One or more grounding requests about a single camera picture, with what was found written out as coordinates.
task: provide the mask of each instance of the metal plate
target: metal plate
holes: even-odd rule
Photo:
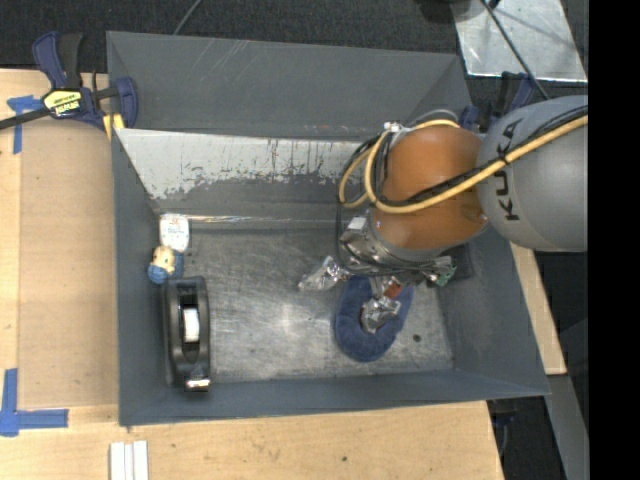
[[[480,0],[452,3],[451,10],[469,74],[525,71]],[[587,81],[560,0],[502,0],[494,13],[536,78]]]

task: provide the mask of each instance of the blue cloth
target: blue cloth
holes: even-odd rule
[[[369,334],[360,325],[360,309],[373,296],[371,284],[367,277],[351,277],[340,297],[335,318],[336,341],[342,351],[363,363],[382,357],[404,326],[413,293],[413,286],[405,287],[396,297],[402,304],[398,314],[382,325],[375,334]]]
[[[184,274],[184,254],[173,251],[175,254],[175,263],[173,274],[169,274],[167,270],[157,265],[149,265],[147,268],[147,276],[152,283],[163,284],[167,279],[182,277]]]

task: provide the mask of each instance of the tape roll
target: tape roll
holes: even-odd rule
[[[182,323],[184,343],[197,343],[200,341],[200,316],[196,308],[182,310]]]

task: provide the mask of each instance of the yellow cable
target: yellow cable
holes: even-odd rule
[[[449,119],[435,119],[433,121],[426,121],[424,123],[421,123],[419,125],[416,125],[414,128],[411,128],[410,131],[414,131],[414,130],[419,130],[420,128],[426,128],[428,126],[435,126],[435,125],[447,125],[447,126],[453,126],[456,128],[459,128],[460,126],[458,124],[456,124],[455,122],[449,120]],[[344,194],[345,192],[345,187],[347,185],[347,181],[349,180],[349,178],[351,177],[351,174],[353,173],[353,171],[355,169],[357,169],[357,167],[362,163],[362,161],[370,154],[375,155],[376,152],[378,151],[378,149],[380,148],[380,144],[382,143],[382,141],[385,139],[385,137],[387,135],[389,135],[389,131],[385,131],[382,133],[382,135],[380,135],[380,137],[378,138],[378,140],[376,141],[376,147],[375,147],[375,151],[372,150],[365,150],[363,151],[358,158],[356,158],[354,160],[354,162],[349,166],[349,168],[345,171],[345,173],[342,175],[342,178],[340,180],[340,185],[338,188],[338,199],[340,200],[340,203],[345,207],[345,208],[356,208],[357,206],[360,206],[362,203],[364,203],[367,199],[369,199],[369,196],[367,195],[367,193],[365,192],[364,194],[362,194],[358,199],[354,200],[354,201],[347,201],[347,198]]]
[[[381,138],[386,137],[388,134],[389,132],[384,132]],[[368,199],[366,193],[362,194],[355,201],[347,201],[347,198],[344,195],[345,186],[347,184],[347,181],[349,180],[349,177],[351,176],[351,173],[358,167],[358,165],[360,165],[360,163],[362,163],[362,160],[364,160],[364,158],[368,154],[369,154],[368,149],[360,153],[358,158],[356,158],[355,161],[349,166],[349,168],[343,174],[342,179],[340,180],[340,186],[338,189],[338,198],[340,199],[340,202],[345,208],[355,208],[356,206],[360,206],[362,203],[364,203]]]
[[[420,128],[427,128],[429,126],[438,126],[438,125],[453,126],[455,128],[460,128],[460,126],[457,123],[454,123],[449,119],[434,119],[433,121],[426,121],[416,126],[411,131],[418,130]],[[380,149],[380,145],[382,144],[384,137],[385,137],[384,134],[381,135],[380,139],[378,139],[378,141],[375,143],[375,145],[371,149],[371,152],[369,153],[369,157],[367,158],[367,163],[364,168],[364,189],[365,189],[366,195],[369,198],[369,201],[371,201],[372,203],[375,203],[375,205],[381,210],[382,208],[378,205],[382,205],[382,206],[387,206],[387,205],[384,203],[380,203],[380,201],[378,201],[378,198],[375,195],[375,192],[373,191],[373,187],[371,186],[371,170],[372,170],[371,167],[373,166],[373,160],[375,159],[378,149]]]
[[[438,194],[437,196],[431,197],[429,199],[425,199],[424,201],[420,201],[419,203],[411,204],[408,206],[389,206],[384,203],[381,203],[380,201],[377,201],[375,198],[375,194],[373,193],[373,190],[371,188],[371,177],[370,175],[367,176],[368,172],[365,172],[365,189],[367,190],[367,195],[369,196],[370,201],[375,203],[376,207],[382,210],[383,212],[399,214],[399,213],[411,213],[419,210],[424,210],[429,206],[438,204],[446,199],[449,199],[450,197],[453,197],[459,194],[460,192],[468,190],[469,188],[473,187],[477,183],[491,176],[496,171],[499,171],[507,164],[530,153],[531,151],[538,149],[541,146],[544,146],[545,144],[551,142],[552,140],[557,139],[562,135],[565,135],[577,128],[585,126],[588,122],[589,122],[588,115],[585,115],[578,119],[574,119],[573,121],[570,121],[562,126],[559,126],[558,128],[555,128],[554,130],[551,130],[550,132],[547,132],[544,135],[541,135],[537,139],[532,140],[526,146],[518,148],[517,150],[512,151],[511,153],[507,153],[505,155],[506,162],[502,159],[497,159],[495,162],[488,165],[482,171],[473,175],[468,180],[465,180],[462,183],[456,185],[455,187],[452,187],[449,190],[446,190],[442,194]],[[373,161],[371,162],[367,161],[367,170],[370,169],[370,165],[372,163]]]

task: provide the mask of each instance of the wire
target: wire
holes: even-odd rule
[[[198,6],[202,3],[202,1],[203,0],[196,0],[194,2],[194,4],[191,6],[191,8],[187,11],[187,14],[184,15],[184,18],[182,18],[182,20],[180,20],[180,23],[178,23],[178,26],[173,31],[173,35],[174,36],[176,36],[176,35],[178,35],[180,33],[180,31],[182,30],[182,27],[184,27],[185,23],[189,20],[189,18],[193,14],[193,12],[198,8]]]
[[[486,164],[486,166],[483,167],[480,171],[478,172],[476,172],[475,170],[470,171],[472,173],[471,176],[466,177],[466,179],[464,179],[459,183],[456,183],[455,186],[453,186],[452,188],[449,188],[448,190],[445,190],[440,194],[434,195],[432,197],[429,197],[428,199],[419,201],[417,203],[406,204],[406,205],[403,204],[401,206],[393,206],[392,204],[386,204],[385,202],[382,202],[374,192],[373,186],[372,186],[371,171],[373,168],[373,159],[376,156],[376,152],[378,151],[378,149],[380,148],[383,141],[386,139],[388,135],[388,133],[383,133],[378,139],[378,141],[375,143],[375,145],[371,148],[371,150],[366,152],[367,163],[365,166],[365,173],[364,173],[364,185],[365,185],[365,192],[367,195],[367,199],[371,203],[373,203],[376,206],[376,208],[386,213],[405,214],[405,213],[416,212],[419,210],[424,210],[425,208],[429,208],[430,206],[433,206],[446,199],[454,197],[460,194],[461,192],[464,192],[465,190],[469,190],[471,187],[485,180],[486,178],[488,178],[495,172],[499,171],[506,165],[544,146],[545,144],[548,144],[549,142],[557,139],[558,137],[566,135],[571,131],[576,130],[580,127],[586,126],[588,122],[589,122],[588,115],[584,115],[576,119],[573,119],[568,123],[564,123],[558,126],[557,128],[552,129],[551,131],[545,132],[542,135],[535,137],[530,141],[527,141],[523,144],[518,145],[518,147],[512,149],[509,153],[506,153],[503,157],[496,158],[492,162]],[[435,124],[443,124],[441,120],[430,121],[428,123],[433,123],[431,124],[431,126]],[[342,180],[339,186],[344,187]],[[344,199],[343,191],[339,191],[338,197],[340,202],[344,204],[345,199]]]
[[[525,60],[522,58],[522,56],[518,52],[518,49],[516,48],[516,45],[514,45],[513,42],[511,41],[511,39],[509,38],[509,35],[507,34],[507,31],[504,29],[504,27],[502,26],[502,23],[500,23],[500,21],[498,20],[497,16],[494,14],[493,9],[489,6],[489,4],[487,3],[486,0],[480,0],[480,1],[482,2],[482,5],[485,6],[487,11],[489,11],[489,16],[491,16],[491,19],[493,19],[495,24],[498,26],[498,29],[500,30],[500,33],[502,34],[502,37],[504,37],[504,40],[509,45],[509,48],[511,48],[511,51],[513,52],[513,54],[518,59],[518,62],[520,62],[520,65],[527,72],[527,75],[529,75],[529,79],[536,86],[536,89],[538,89],[538,92],[540,93],[540,95],[545,100],[550,99],[549,95],[547,94],[547,92],[542,88],[542,86],[540,85],[540,82],[538,81],[538,79],[535,77],[535,75],[531,71],[531,68],[529,67],[529,65],[525,62]]]

